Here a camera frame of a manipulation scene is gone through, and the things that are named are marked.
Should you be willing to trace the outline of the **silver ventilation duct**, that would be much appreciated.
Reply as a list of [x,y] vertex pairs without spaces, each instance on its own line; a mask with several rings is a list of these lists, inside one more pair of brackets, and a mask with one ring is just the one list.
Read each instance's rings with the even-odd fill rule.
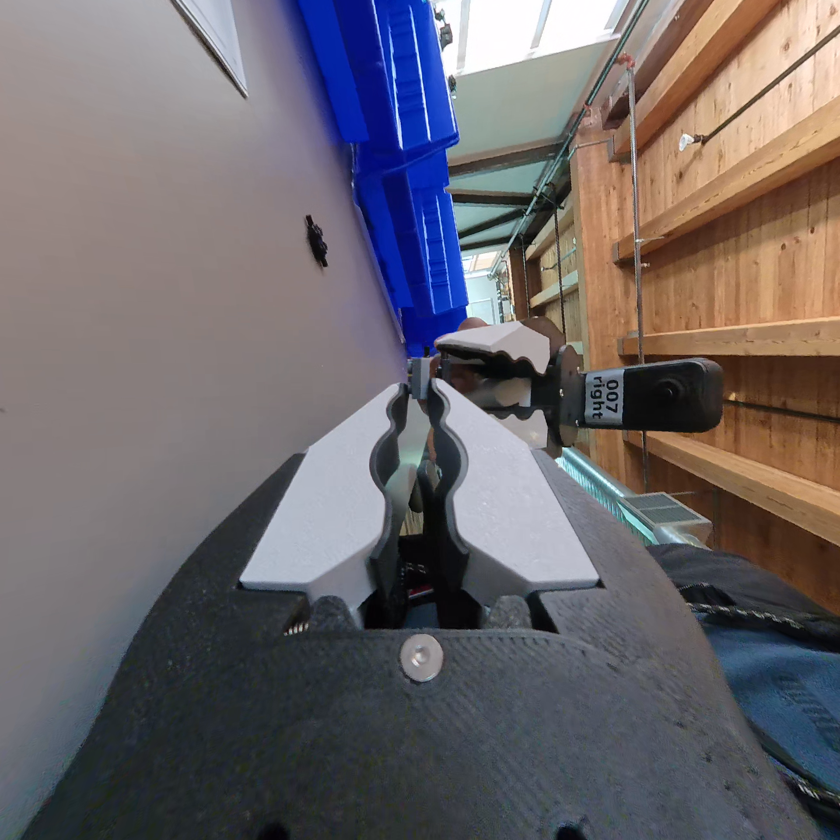
[[556,463],[647,546],[679,543],[708,550],[712,522],[664,492],[636,494],[576,448]]

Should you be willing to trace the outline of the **black white speckled drawstring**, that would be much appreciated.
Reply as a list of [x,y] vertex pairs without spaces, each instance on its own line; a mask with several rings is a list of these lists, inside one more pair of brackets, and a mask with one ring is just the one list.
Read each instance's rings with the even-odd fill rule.
[[814,812],[839,812],[839,793],[782,767],[780,776],[794,795]]
[[731,622],[783,627],[813,636],[832,636],[838,635],[839,632],[838,620],[829,620],[826,617],[812,614],[788,616],[766,611],[744,610],[733,605],[712,605],[697,602],[689,602],[688,607],[693,613],[718,616]]

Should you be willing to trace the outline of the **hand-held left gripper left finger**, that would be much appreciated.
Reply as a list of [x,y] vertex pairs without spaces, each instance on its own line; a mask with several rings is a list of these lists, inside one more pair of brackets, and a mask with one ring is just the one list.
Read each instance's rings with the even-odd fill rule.
[[396,579],[393,503],[406,384],[387,386],[308,448],[239,577],[255,592],[341,599],[352,614]]

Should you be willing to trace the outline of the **grey and tan brick beam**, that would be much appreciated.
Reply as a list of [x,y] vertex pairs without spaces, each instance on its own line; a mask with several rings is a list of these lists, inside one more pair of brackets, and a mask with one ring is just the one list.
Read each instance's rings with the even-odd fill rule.
[[429,459],[426,449],[431,425],[426,399],[438,358],[430,355],[429,348],[425,351],[424,356],[407,362],[406,395],[397,403],[401,424],[395,439],[397,462],[395,472],[385,483],[385,497],[392,504],[398,528],[411,508],[419,467]]

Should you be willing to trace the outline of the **person in blue hoodie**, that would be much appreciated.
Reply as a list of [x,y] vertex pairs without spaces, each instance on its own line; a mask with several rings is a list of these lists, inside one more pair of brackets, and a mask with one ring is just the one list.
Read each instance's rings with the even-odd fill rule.
[[[771,627],[739,626],[706,614],[697,619],[779,776],[784,766],[839,792],[838,653]],[[795,798],[823,838],[839,838],[838,813],[814,812]]]

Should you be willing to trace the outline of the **person's right hand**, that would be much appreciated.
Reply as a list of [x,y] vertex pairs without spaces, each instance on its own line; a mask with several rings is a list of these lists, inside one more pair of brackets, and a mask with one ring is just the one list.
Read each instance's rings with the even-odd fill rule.
[[514,361],[526,359],[538,365],[551,359],[565,344],[560,328],[542,316],[498,324],[468,318],[454,333],[458,347],[480,354],[507,354]]

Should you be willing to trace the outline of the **large window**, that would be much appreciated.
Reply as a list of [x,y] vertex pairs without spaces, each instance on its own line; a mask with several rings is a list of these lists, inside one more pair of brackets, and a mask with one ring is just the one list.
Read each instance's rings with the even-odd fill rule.
[[597,44],[616,29],[628,1],[440,1],[448,75],[461,76]]

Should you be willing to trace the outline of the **instruction booklet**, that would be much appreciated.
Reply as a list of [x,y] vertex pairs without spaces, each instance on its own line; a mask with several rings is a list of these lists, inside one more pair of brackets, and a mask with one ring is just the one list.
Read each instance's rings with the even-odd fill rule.
[[249,95],[232,1],[173,1],[178,13],[243,98]]

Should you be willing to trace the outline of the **blue plastic storage bin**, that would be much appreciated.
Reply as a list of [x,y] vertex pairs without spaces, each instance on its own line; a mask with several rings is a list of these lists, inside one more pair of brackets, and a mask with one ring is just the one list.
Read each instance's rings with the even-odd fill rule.
[[392,305],[432,319],[467,302],[448,185],[447,155],[438,144],[410,154],[375,154],[357,145],[355,196],[374,252],[384,267]]
[[298,6],[346,143],[384,169],[457,144],[432,2]]
[[420,358],[424,356],[425,348],[434,354],[434,342],[439,337],[455,332],[459,325],[467,319],[465,307],[458,307],[442,312],[432,317],[424,318],[417,315],[414,308],[401,308],[400,319],[405,339],[406,356]]

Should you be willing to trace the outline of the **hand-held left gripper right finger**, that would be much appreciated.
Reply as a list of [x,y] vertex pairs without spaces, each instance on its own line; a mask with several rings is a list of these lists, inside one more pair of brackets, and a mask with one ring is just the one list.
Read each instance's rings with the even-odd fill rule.
[[596,587],[600,575],[541,468],[543,453],[445,381],[430,383],[427,409],[447,591],[492,607],[507,595]]

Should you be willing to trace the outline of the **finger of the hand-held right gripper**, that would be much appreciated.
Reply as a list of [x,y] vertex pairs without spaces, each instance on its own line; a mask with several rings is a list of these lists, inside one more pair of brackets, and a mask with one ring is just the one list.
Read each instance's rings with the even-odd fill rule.
[[505,322],[447,333],[435,341],[441,354],[483,364],[500,376],[545,375],[551,360],[550,338],[524,322]]
[[546,450],[549,430],[542,409],[532,406],[530,381],[493,381],[488,384],[485,411],[532,449]]

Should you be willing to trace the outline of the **black jacket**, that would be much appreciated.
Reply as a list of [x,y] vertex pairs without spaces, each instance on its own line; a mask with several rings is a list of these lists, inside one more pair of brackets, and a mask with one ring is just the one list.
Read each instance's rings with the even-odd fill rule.
[[771,613],[838,631],[837,614],[738,554],[675,542],[647,550],[687,602]]

